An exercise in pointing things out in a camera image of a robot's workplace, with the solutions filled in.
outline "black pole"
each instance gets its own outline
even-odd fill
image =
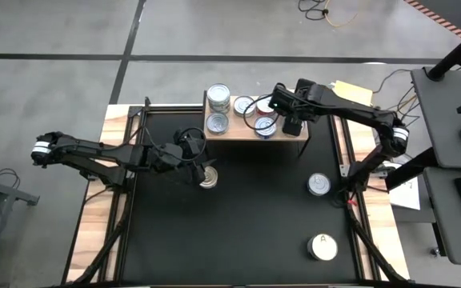
[[[429,79],[433,81],[440,81],[446,72],[449,71],[454,65],[461,61],[461,43],[453,49],[444,59],[442,59],[435,67],[427,72]]]

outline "black floor stripe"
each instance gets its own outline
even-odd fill
[[[0,59],[10,60],[88,60],[118,61],[123,56],[118,54],[8,54],[0,53]]]
[[[122,89],[124,77],[126,76],[127,65],[129,64],[130,55],[133,50],[134,40],[136,40],[136,34],[138,33],[138,27],[140,25],[140,18],[142,17],[145,1],[146,0],[139,0],[138,6],[136,7],[136,12],[134,12],[133,23],[131,24],[129,36],[127,37],[123,59],[120,62],[120,67],[118,68],[117,77],[115,78],[115,83],[113,85],[113,90],[111,91],[109,103],[110,105],[118,103],[118,97],[120,96],[120,90]]]
[[[441,58],[370,58],[370,57],[297,57],[297,56],[229,56],[229,55],[131,55],[130,61],[144,62],[264,62],[264,63],[342,63],[434,65]]]
[[[417,2],[461,29],[461,0],[417,0]]]

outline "yellow cable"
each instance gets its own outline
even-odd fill
[[[330,1],[331,0],[327,0],[327,2],[325,3],[325,8],[324,9],[327,9],[328,8],[328,4],[330,4]],[[357,13],[355,13],[355,15],[353,16],[353,18],[351,18],[348,22],[345,22],[343,24],[334,24],[332,23],[332,21],[330,21],[330,18],[328,18],[328,14],[325,14],[325,19],[327,20],[328,24],[332,25],[334,28],[340,28],[340,27],[344,27],[348,24],[350,24],[353,20],[355,20],[355,18],[357,18],[357,16],[359,15],[360,13],[360,10],[365,6],[365,4],[362,4],[361,7],[359,8],[359,10],[357,11]]]
[[[399,109],[401,110],[402,108],[404,108],[406,105],[408,105],[408,103],[412,102],[412,100],[415,100],[415,95],[413,95],[412,97],[410,97],[410,99],[406,100],[406,101],[399,107]]]

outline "yellow sticky note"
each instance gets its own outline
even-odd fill
[[[373,91],[359,86],[351,85],[342,81],[336,81],[333,89],[340,98],[345,98],[366,106],[371,105]]]

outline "can lid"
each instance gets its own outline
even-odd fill
[[[254,101],[254,99],[248,97],[248,96],[239,96],[234,100],[234,109],[236,112],[239,114],[245,114],[245,113],[251,113],[254,112],[255,109],[255,104],[250,106],[248,108],[247,112],[245,112],[245,109]]]
[[[231,91],[223,84],[214,84],[207,90],[207,97],[213,102],[224,102],[230,96]]]
[[[206,120],[207,129],[215,133],[222,133],[229,126],[229,118],[221,113],[211,113]]]
[[[267,127],[269,125],[271,125],[271,123],[273,123],[273,119],[272,118],[269,118],[269,117],[266,117],[266,116],[262,116],[262,117],[259,117],[257,118],[257,120],[255,120],[255,128],[256,129],[261,129],[261,128],[264,128],[264,127]],[[276,124],[273,124],[270,128],[268,129],[264,129],[264,130],[256,130],[255,132],[259,135],[262,135],[262,136],[271,136],[275,133],[275,131],[277,130],[277,126]]]
[[[314,173],[309,177],[309,192],[316,196],[322,196],[330,190],[330,180],[321,173]]]
[[[216,182],[218,181],[218,172],[212,166],[207,166],[204,170],[204,175],[206,179],[200,183],[200,186],[204,189],[210,189],[216,186]]]
[[[271,97],[263,97],[261,100],[257,101],[257,109],[261,110],[263,113],[273,113],[273,108],[269,107]]]
[[[330,261],[337,255],[337,242],[328,234],[318,234],[307,244],[309,253],[316,259]]]

